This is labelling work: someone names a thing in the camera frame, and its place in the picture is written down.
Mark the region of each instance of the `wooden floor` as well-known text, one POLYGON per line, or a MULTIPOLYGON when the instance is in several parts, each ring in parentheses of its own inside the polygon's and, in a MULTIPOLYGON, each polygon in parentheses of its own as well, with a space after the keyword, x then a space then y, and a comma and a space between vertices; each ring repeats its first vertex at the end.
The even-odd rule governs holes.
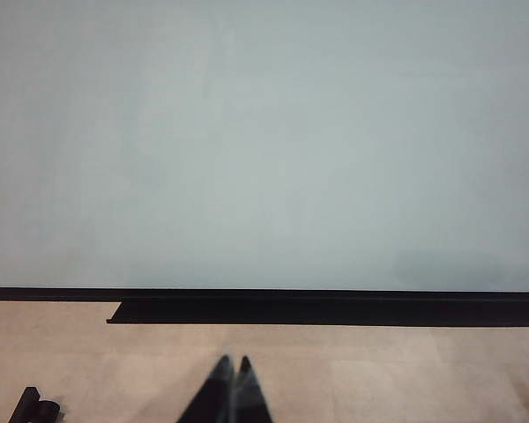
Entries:
POLYGON ((116 306, 0 302, 0 423, 28 385, 64 423, 172 423, 223 353, 276 423, 529 421, 529 328, 105 324, 116 306))

